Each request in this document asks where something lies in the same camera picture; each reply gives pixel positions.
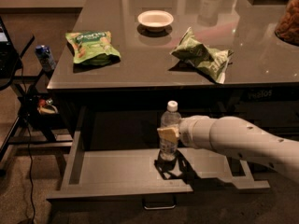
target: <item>open drawer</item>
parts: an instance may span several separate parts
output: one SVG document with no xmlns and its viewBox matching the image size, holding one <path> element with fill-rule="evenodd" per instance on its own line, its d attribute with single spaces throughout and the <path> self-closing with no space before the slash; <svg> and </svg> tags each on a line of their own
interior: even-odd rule
<svg viewBox="0 0 299 224">
<path fill-rule="evenodd" d="M 82 108 L 80 116 L 86 112 Z M 245 161 L 240 162 L 243 175 L 233 175 L 225 156 L 205 149 L 181 147 L 177 160 L 168 164 L 159 161 L 159 148 L 84 150 L 83 120 L 78 121 L 61 188 L 48 196 L 50 202 L 140 200 L 145 195 L 188 193 L 201 186 L 203 179 L 237 189 L 269 188 L 266 181 L 253 179 Z"/>
</svg>

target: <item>water bottle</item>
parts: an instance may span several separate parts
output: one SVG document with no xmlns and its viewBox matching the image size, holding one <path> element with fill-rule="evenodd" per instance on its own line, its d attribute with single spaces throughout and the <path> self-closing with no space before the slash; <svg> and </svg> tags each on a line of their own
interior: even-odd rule
<svg viewBox="0 0 299 224">
<path fill-rule="evenodd" d="M 36 46 L 36 57 L 46 73 L 51 73 L 55 69 L 56 62 L 50 52 L 50 47 L 45 45 Z"/>
<path fill-rule="evenodd" d="M 178 126 L 181 115 L 178 112 L 178 103 L 176 101 L 169 101 L 167 110 L 161 116 L 161 127 Z M 176 158 L 176 151 L 178 143 L 172 143 L 160 138 L 160 157 L 164 161 L 172 161 Z"/>
</svg>

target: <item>drawer handle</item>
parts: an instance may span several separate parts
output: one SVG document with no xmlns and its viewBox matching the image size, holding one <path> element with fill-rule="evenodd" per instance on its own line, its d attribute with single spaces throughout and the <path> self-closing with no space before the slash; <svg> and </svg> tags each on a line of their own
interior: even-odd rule
<svg viewBox="0 0 299 224">
<path fill-rule="evenodd" d="M 142 199 L 143 208 L 147 211 L 156 211 L 156 210 L 171 210 L 177 206 L 177 199 L 176 196 L 173 196 L 173 203 L 166 206 L 147 206 L 146 200 Z"/>
</svg>

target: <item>snack bag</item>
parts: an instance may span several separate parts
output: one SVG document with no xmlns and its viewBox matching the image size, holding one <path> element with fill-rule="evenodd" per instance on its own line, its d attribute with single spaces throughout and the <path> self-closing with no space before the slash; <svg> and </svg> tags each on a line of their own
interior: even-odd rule
<svg viewBox="0 0 299 224">
<path fill-rule="evenodd" d="M 74 63 L 106 65 L 121 58 L 110 44 L 111 32 L 67 33 L 65 37 L 74 49 Z"/>
<path fill-rule="evenodd" d="M 206 47 L 196 39 L 190 27 L 170 54 L 191 64 L 215 82 L 223 84 L 225 70 L 233 52 L 229 49 L 218 50 Z"/>
</svg>

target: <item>plastic bottle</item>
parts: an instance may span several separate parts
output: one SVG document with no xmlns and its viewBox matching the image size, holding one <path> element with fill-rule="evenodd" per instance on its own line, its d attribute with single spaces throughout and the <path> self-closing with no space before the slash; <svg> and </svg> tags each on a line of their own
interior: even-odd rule
<svg viewBox="0 0 299 224">
<path fill-rule="evenodd" d="M 178 126 L 181 115 L 178 112 L 178 103 L 169 101 L 167 110 L 161 116 L 161 127 Z M 164 161 L 172 161 L 176 158 L 178 143 L 172 143 L 160 138 L 160 157 Z"/>
</svg>

